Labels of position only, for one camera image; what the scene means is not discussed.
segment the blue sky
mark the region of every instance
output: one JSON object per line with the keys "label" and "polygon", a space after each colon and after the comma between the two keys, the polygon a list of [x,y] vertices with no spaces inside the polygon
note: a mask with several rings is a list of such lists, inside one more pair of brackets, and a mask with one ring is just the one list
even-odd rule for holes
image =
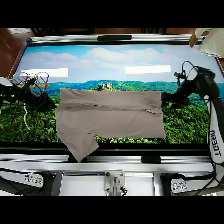
{"label": "blue sky", "polygon": [[[27,47],[16,71],[22,69],[68,68],[68,78],[50,78],[49,82],[86,82],[88,80],[167,81],[175,82],[174,72],[181,71],[185,60],[211,69],[216,82],[224,82],[214,58],[185,45],[67,45]],[[170,65],[171,73],[127,75],[127,66]],[[190,65],[185,64],[188,72]]]}

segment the gray fabric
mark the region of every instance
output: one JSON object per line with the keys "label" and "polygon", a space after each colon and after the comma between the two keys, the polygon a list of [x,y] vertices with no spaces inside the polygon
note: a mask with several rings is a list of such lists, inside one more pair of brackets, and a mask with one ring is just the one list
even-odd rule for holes
{"label": "gray fabric", "polygon": [[165,138],[159,91],[91,91],[61,89],[56,127],[77,161],[104,138]]}

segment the wooden floor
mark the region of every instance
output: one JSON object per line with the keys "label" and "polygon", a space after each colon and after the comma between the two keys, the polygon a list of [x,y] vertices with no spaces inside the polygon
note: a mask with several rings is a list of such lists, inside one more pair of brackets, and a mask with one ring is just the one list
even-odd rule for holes
{"label": "wooden floor", "polygon": [[[167,28],[168,34],[192,34],[195,28]],[[141,33],[141,28],[95,28],[95,34]],[[0,28],[0,76],[7,77],[26,38],[34,34],[11,34],[7,28]]]}

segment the landscape image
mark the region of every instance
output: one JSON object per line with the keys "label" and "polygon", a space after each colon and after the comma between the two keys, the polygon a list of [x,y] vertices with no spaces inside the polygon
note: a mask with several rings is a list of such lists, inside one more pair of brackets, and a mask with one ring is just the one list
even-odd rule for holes
{"label": "landscape image", "polygon": [[[159,90],[174,93],[177,80],[174,72],[181,72],[182,63],[189,60],[194,65],[211,69],[215,74],[221,97],[224,99],[224,78],[213,57],[200,54],[185,45],[86,45],[86,46],[35,46],[28,47],[14,75],[22,70],[68,68],[67,77],[49,77],[46,89],[56,106],[60,102],[60,89],[95,91],[147,91]],[[169,65],[171,71],[159,73],[127,74],[126,67]],[[186,73],[192,66],[185,63]],[[0,142],[61,142],[56,132],[55,110],[29,112],[24,123],[25,110],[20,106],[12,120],[9,108],[0,115]],[[169,103],[163,107],[166,138],[101,138],[99,143],[145,144],[200,144],[206,143],[209,115],[206,104],[199,95],[190,96],[190,104],[182,108]]]}

